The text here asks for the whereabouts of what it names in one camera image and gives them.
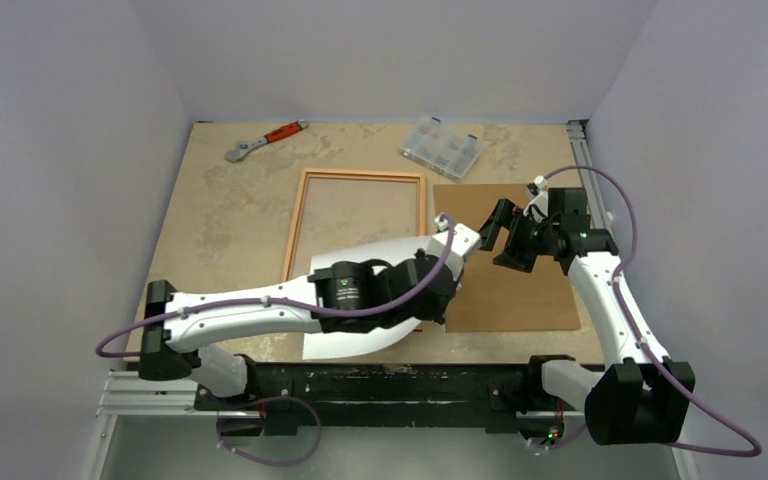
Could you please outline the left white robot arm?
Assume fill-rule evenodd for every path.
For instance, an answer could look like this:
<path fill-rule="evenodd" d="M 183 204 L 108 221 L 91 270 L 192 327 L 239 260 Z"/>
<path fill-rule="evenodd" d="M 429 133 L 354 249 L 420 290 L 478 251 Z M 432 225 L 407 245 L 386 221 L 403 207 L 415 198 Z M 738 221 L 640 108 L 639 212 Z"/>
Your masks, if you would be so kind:
<path fill-rule="evenodd" d="M 252 362 L 220 343 L 302 333 L 314 339 L 307 360 L 370 354 L 421 322 L 444 323 L 464 266 L 463 254 L 444 247 L 385 255 L 362 249 L 320 255 L 309 273 L 252 290 L 189 294 L 157 281 L 147 299 L 139 376 L 191 379 L 232 408 L 247 408 L 258 395 Z"/>

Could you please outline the brown fibreboard backing board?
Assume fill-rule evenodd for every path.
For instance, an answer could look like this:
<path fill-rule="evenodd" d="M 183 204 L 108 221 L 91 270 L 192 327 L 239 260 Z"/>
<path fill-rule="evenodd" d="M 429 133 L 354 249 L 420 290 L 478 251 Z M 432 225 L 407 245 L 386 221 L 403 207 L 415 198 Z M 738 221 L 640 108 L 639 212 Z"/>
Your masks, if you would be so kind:
<path fill-rule="evenodd" d="M 519 207 L 529 197 L 523 184 L 440 184 L 433 187 L 437 213 L 478 230 L 498 200 Z M 491 252 L 474 253 L 465 266 L 462 288 L 448 306 L 448 333 L 576 331 L 581 328 L 572 286 L 550 257 L 537 260 L 530 273 L 497 266 L 507 232 Z"/>

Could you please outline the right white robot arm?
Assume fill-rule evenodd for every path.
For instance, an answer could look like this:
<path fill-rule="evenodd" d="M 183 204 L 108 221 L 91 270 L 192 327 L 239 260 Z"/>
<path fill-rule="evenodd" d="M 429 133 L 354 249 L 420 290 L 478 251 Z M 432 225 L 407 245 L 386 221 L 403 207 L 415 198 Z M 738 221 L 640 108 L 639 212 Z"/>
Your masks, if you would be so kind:
<path fill-rule="evenodd" d="M 502 198 L 480 227 L 482 250 L 494 248 L 501 230 L 508 236 L 494 264 L 531 272 L 541 256 L 557 262 L 586 307 L 605 363 L 594 372 L 568 356 L 534 356 L 521 381 L 524 399 L 544 407 L 557 398 L 582 412 L 599 445 L 677 441 L 695 374 L 637 319 L 617 245 L 593 226 L 585 190 L 548 188 L 525 207 Z"/>

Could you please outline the photo print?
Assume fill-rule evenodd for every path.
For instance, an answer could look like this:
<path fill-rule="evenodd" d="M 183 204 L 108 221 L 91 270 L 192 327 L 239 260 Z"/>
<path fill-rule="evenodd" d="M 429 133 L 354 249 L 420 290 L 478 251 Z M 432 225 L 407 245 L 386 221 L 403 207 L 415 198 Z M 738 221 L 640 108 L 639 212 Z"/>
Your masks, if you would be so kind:
<path fill-rule="evenodd" d="M 395 307 L 357 315 L 390 304 L 400 294 L 387 285 L 387 274 L 427 247 L 427 236 L 381 240 L 311 257 L 306 279 L 317 288 L 317 305 L 328 310 L 316 317 L 321 333 L 304 336 L 302 358 L 333 360 L 373 354 L 420 328 L 416 318 L 398 318 Z"/>

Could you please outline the orange wooden picture frame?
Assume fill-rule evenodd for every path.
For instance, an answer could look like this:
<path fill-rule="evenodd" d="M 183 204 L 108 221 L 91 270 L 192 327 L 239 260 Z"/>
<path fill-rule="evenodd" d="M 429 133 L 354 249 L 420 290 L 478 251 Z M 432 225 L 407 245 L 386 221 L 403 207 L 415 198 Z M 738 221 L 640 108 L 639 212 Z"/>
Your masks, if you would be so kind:
<path fill-rule="evenodd" d="M 427 188 L 424 174 L 359 169 L 305 168 L 300 175 L 291 217 L 290 230 L 281 269 L 282 281 L 289 280 L 290 274 L 292 273 L 292 267 L 294 266 L 296 259 L 297 243 L 304 216 L 308 187 L 310 181 L 313 179 L 413 184 L 416 187 L 415 230 L 418 235 L 426 234 Z"/>

